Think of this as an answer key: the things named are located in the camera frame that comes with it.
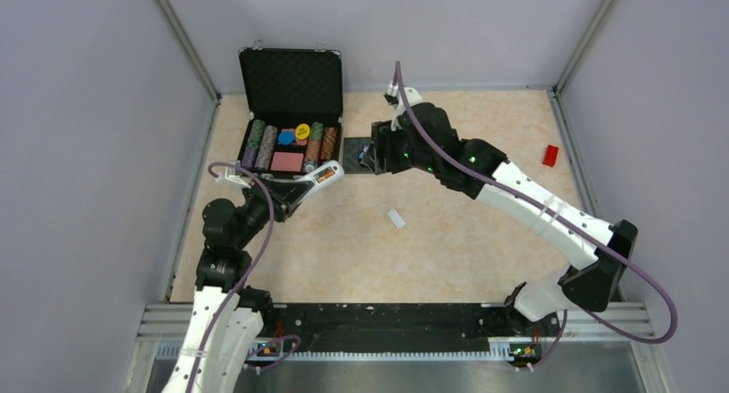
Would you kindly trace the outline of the white battery cover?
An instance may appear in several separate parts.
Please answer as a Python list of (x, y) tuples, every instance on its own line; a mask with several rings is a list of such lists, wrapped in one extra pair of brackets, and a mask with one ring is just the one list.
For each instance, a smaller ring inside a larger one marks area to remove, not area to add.
[(401, 229), (406, 225), (406, 221), (395, 208), (389, 209), (387, 216), (396, 229)]

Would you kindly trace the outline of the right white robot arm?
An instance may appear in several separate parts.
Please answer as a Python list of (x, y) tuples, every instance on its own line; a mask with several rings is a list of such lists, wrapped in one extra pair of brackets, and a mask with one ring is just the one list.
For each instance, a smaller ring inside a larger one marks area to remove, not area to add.
[(572, 306), (590, 312), (607, 309), (625, 270), (609, 252), (630, 256), (637, 237), (633, 224), (610, 224), (582, 212), (533, 181), (488, 142), (460, 139), (442, 108), (418, 102), (413, 110), (432, 138), (428, 144), (405, 107), (391, 95), (386, 99), (395, 107), (395, 117), (373, 123), (363, 165), (377, 175), (425, 171), (442, 186), (512, 216), (567, 259), (567, 267), (526, 281), (507, 297), (504, 322), (512, 333), (526, 335), (540, 319)]

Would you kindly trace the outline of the white remote control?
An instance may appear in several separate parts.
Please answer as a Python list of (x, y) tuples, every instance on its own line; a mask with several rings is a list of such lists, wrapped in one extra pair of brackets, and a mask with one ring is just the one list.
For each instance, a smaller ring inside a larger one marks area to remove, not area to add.
[(306, 186), (307, 193), (313, 194), (340, 181), (345, 175), (343, 166), (334, 160), (327, 161), (305, 176), (295, 180), (296, 184)]

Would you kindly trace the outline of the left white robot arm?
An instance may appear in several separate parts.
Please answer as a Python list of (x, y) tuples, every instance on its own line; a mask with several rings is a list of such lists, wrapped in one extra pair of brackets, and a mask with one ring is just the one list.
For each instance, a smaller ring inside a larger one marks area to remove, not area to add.
[(243, 201), (212, 200), (202, 211), (203, 250), (193, 310), (165, 392), (231, 392), (254, 339), (276, 322), (270, 292), (245, 284), (262, 257), (246, 247), (284, 222), (318, 188), (312, 180), (261, 180), (242, 188)]

